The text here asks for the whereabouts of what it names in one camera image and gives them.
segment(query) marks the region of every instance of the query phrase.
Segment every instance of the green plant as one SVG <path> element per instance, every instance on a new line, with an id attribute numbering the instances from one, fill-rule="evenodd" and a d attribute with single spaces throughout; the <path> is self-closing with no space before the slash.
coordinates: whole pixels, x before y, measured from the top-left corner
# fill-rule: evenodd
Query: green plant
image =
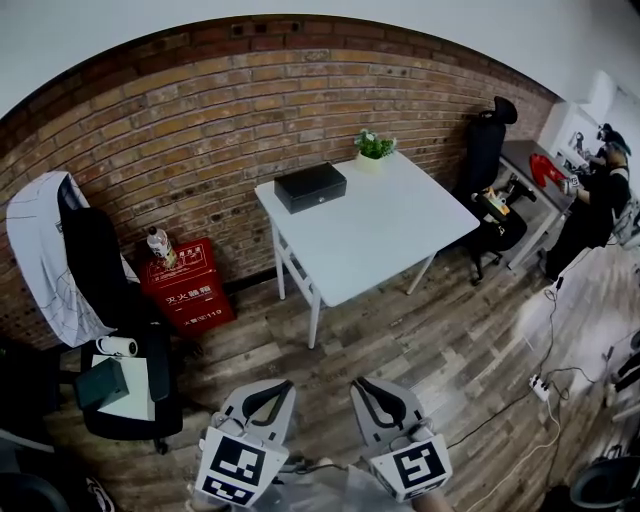
<path id="1" fill-rule="evenodd" d="M 356 146 L 358 146 L 360 153 L 374 160 L 393 153 L 396 149 L 396 143 L 396 139 L 379 139 L 375 133 L 366 129 L 356 137 Z"/>

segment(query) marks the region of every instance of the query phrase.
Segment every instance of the black box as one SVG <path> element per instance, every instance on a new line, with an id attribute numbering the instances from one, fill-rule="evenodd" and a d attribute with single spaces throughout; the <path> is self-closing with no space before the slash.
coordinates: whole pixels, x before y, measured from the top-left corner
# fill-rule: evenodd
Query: black box
<path id="1" fill-rule="evenodd" d="M 73 387 L 83 410 L 95 411 L 129 394 L 122 366 L 112 357 L 80 375 Z"/>
<path id="2" fill-rule="evenodd" d="M 276 178 L 274 191 L 289 213 L 342 197 L 347 179 L 330 163 Z"/>

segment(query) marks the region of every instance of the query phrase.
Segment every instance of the red object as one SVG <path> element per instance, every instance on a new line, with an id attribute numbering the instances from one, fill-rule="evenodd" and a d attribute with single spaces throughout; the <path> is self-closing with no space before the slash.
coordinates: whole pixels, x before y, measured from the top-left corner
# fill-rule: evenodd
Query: red object
<path id="1" fill-rule="evenodd" d="M 185 337 L 198 336 L 235 320 L 222 291 L 211 242 L 201 238 L 174 249 L 178 261 L 173 268 L 165 269 L 155 258 L 144 264 L 140 276 L 142 291 L 153 298 Z"/>
<path id="2" fill-rule="evenodd" d="M 547 186 L 545 176 L 558 186 L 561 186 L 561 183 L 567 179 L 564 174 L 556 169 L 553 162 L 544 155 L 531 155 L 531 158 L 529 158 L 529 165 L 531 165 L 533 179 L 541 188 Z"/>

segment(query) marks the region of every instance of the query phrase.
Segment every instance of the black pants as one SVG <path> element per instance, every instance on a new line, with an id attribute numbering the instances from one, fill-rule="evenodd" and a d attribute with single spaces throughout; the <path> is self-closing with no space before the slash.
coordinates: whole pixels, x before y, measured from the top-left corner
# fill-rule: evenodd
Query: black pants
<path id="1" fill-rule="evenodd" d="M 629 370 L 633 370 L 629 375 L 624 377 L 624 374 Z M 618 370 L 618 375 L 620 377 L 624 377 L 620 382 L 616 384 L 616 391 L 622 391 L 625 388 L 628 388 L 634 382 L 640 380 L 640 352 L 632 355 L 629 360 L 622 365 L 622 367 Z"/>
<path id="2" fill-rule="evenodd" d="M 547 277 L 554 281 L 586 247 L 593 247 L 588 222 L 580 215 L 571 215 L 564 223 L 560 237 L 547 253 Z"/>

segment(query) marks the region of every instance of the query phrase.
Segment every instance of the white mug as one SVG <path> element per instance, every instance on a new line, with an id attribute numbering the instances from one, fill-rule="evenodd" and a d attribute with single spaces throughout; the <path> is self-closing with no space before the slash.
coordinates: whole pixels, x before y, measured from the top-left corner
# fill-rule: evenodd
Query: white mug
<path id="1" fill-rule="evenodd" d="M 135 357 L 138 353 L 138 344 L 133 338 L 100 336 L 96 340 L 96 347 L 108 356 Z"/>

